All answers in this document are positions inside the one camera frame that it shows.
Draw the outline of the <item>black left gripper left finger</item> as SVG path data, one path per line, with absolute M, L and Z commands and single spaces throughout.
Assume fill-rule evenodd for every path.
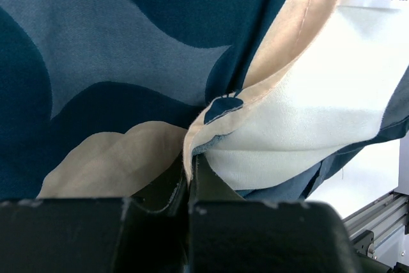
M 130 197 L 4 199 L 2 272 L 183 272 L 181 159 Z

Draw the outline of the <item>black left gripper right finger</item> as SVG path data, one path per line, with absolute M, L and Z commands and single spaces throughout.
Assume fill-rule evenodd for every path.
M 189 198 L 191 272 L 360 272 L 335 210 L 324 203 L 247 201 L 193 160 Z

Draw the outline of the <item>blue cartoon print pillowcase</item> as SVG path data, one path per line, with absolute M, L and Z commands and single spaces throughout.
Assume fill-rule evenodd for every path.
M 1 197 L 131 196 L 177 158 L 191 179 L 194 157 L 246 120 L 243 84 L 285 1 L 1 0 Z M 232 189 L 306 198 L 407 131 L 408 67 L 373 138 L 273 187 Z

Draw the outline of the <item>white pillow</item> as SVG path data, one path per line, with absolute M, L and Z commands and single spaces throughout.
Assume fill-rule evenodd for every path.
M 408 66 L 408 9 L 286 0 L 243 84 L 246 120 L 205 153 L 235 190 L 273 187 L 380 130 Z

